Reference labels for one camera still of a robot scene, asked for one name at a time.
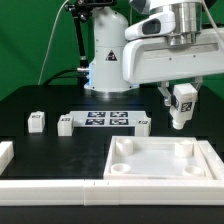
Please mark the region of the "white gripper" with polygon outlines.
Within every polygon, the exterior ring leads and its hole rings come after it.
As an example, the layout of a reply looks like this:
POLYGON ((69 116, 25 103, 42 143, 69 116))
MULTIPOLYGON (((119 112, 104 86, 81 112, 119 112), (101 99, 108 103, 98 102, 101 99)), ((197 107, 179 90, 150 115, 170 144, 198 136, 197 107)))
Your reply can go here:
POLYGON ((213 29, 203 30, 193 45, 170 47, 165 37, 156 37, 131 41, 123 51, 124 80, 131 84, 159 82, 166 106, 172 98, 168 81, 195 77, 193 87, 199 91, 202 76, 222 73, 224 41, 213 29))

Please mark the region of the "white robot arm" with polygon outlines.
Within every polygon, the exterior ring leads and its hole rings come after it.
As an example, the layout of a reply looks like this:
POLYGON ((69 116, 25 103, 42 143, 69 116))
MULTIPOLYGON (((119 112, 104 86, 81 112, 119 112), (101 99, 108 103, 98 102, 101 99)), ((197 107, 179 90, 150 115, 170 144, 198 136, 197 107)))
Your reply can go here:
POLYGON ((129 0, 147 16, 129 25, 109 7, 96 7, 94 59, 89 65, 86 93, 121 97, 141 84, 156 83, 167 106, 172 104, 169 82, 224 73, 224 28, 204 29, 204 0, 129 0))

